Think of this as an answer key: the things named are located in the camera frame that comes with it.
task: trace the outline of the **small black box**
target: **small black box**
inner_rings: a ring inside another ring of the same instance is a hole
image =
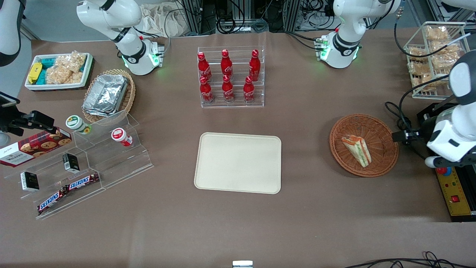
[[[22,174],[20,174],[20,176],[21,176],[21,188],[23,188],[24,191],[35,192],[40,189],[36,174],[25,171]]]
[[[64,154],[63,155],[63,164],[64,169],[71,173],[78,173],[79,172],[79,164],[78,158],[74,155]]]

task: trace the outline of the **white cloth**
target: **white cloth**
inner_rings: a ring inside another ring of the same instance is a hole
[[[164,2],[160,4],[142,4],[142,29],[141,31],[161,36],[181,36],[189,31],[187,22],[185,21],[184,10],[182,6],[175,2]]]

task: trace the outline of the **yellow control panel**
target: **yellow control panel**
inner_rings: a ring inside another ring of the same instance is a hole
[[[453,167],[437,169],[436,175],[440,182],[443,196],[451,216],[471,215],[468,200],[461,188],[458,175]]]

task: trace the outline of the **wicker basket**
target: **wicker basket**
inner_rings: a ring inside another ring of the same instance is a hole
[[[129,112],[132,107],[132,103],[134,102],[134,97],[136,96],[136,86],[130,74],[128,74],[126,71],[117,70],[117,69],[105,71],[102,74],[112,74],[112,75],[120,74],[129,80],[129,83],[126,89],[127,90],[126,94],[124,95],[124,98],[122,99],[122,104],[119,109],[119,111],[126,110],[127,112]],[[91,91],[91,87],[94,84],[94,82],[98,79],[98,77],[99,75],[96,78],[94,78],[91,84],[89,84],[88,90],[86,91],[86,95],[84,96],[84,100],[86,100],[86,98],[88,97],[88,94]],[[84,117],[91,123],[97,122],[104,118],[104,116],[91,115],[84,110],[83,110],[83,114],[84,114]]]
[[[353,134],[365,139],[372,162],[362,167],[341,138]],[[398,158],[398,145],[392,131],[381,120],[367,114],[352,114],[337,121],[329,137],[330,149],[337,162],[347,171],[361,177],[378,177],[389,172]]]

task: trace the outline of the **floor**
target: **floor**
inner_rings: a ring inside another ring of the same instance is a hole
[[[161,1],[136,0],[136,2],[142,4]],[[417,2],[416,8],[425,13],[425,7],[418,3],[422,1],[414,2]],[[24,13],[26,19],[23,22],[42,40],[55,42],[107,40],[104,35],[84,26],[79,21],[76,15],[77,3],[78,0],[29,0]],[[380,22],[378,28],[393,28],[394,23],[395,16],[388,16]],[[415,27],[416,25],[410,10],[405,10],[399,27]],[[12,96],[18,95],[31,62],[30,41],[22,36],[21,42],[21,52],[18,58],[12,64],[0,68],[0,91]]]

